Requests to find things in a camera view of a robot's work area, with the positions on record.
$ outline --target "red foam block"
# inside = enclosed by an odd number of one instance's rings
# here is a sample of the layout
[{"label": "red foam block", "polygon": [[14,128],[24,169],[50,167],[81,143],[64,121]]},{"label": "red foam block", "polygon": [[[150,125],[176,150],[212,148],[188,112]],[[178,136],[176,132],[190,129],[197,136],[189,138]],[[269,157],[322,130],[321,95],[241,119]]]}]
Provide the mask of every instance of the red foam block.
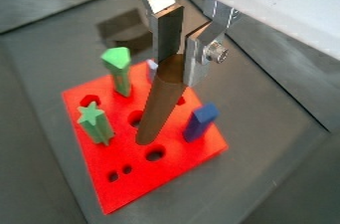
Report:
[{"label": "red foam block", "polygon": [[[214,124],[194,142],[186,143],[182,139],[181,132],[190,112],[201,106],[192,89],[185,90],[181,105],[173,109],[154,142],[149,145],[136,144],[137,129],[132,124],[136,124],[141,117],[150,90],[146,69],[145,63],[132,66],[133,88],[128,98],[116,93],[110,76],[104,76],[62,92],[105,214],[116,211],[226,149],[226,143]],[[116,132],[109,146],[93,144],[77,124],[80,117],[77,107],[85,95],[100,97],[100,109],[105,111]],[[148,158],[153,156],[160,159],[149,161]]]}]

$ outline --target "blue rectangular block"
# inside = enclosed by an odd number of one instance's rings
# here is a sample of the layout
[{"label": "blue rectangular block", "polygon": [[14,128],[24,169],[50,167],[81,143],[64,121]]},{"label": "blue rectangular block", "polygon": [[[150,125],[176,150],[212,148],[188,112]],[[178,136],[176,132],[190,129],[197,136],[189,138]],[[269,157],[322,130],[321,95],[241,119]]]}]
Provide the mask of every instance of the blue rectangular block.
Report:
[{"label": "blue rectangular block", "polygon": [[192,112],[182,136],[186,142],[198,139],[218,115],[214,104],[209,103]]}]

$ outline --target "metal plate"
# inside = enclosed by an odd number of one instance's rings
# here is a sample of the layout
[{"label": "metal plate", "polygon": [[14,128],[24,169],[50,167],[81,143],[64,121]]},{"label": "metal plate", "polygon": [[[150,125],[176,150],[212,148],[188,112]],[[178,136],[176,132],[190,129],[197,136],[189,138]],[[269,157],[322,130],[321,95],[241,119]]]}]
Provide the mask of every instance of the metal plate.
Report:
[{"label": "metal plate", "polygon": [[[178,2],[186,34],[204,18]],[[116,214],[101,213],[60,93],[106,73],[94,25],[138,4],[101,0],[2,36],[22,86],[90,224],[237,223],[328,133],[232,42],[194,88],[218,108],[229,151]]]},{"label": "metal plate", "polygon": [[248,16],[228,36],[326,129],[340,129],[340,61]]}]

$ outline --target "gray countertop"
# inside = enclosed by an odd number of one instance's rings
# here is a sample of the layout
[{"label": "gray countertop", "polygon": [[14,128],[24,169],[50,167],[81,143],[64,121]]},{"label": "gray countertop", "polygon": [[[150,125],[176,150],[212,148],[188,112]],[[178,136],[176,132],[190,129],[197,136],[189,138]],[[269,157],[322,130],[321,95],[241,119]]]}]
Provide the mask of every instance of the gray countertop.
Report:
[{"label": "gray countertop", "polygon": [[[185,0],[178,2],[188,32],[204,19]],[[92,224],[238,223],[328,132],[225,39],[229,57],[221,65],[210,64],[194,90],[220,110],[216,124],[229,151],[105,216],[61,91],[106,73],[96,24],[134,7],[140,0],[97,0],[2,36],[64,175]]]}]

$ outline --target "round hole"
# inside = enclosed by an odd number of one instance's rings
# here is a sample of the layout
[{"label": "round hole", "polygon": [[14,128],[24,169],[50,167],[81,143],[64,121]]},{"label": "round hole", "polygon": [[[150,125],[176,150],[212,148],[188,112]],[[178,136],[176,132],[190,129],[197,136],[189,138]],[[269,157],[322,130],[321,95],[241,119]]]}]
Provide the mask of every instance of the round hole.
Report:
[{"label": "round hole", "polygon": [[118,173],[116,171],[109,173],[109,181],[113,182],[118,180]]},{"label": "round hole", "polygon": [[142,118],[142,111],[133,111],[128,117],[128,123],[132,127],[138,128],[141,118]]},{"label": "round hole", "polygon": [[177,100],[177,102],[176,102],[176,105],[177,105],[177,106],[181,106],[181,105],[184,105],[184,104],[185,104],[185,99],[184,99],[184,97],[180,97],[178,100]]},{"label": "round hole", "polygon": [[154,147],[148,151],[145,159],[146,161],[154,162],[165,156],[165,148],[162,146]]},{"label": "round hole", "polygon": [[132,172],[133,168],[129,165],[125,165],[122,168],[122,173],[129,174]]}]

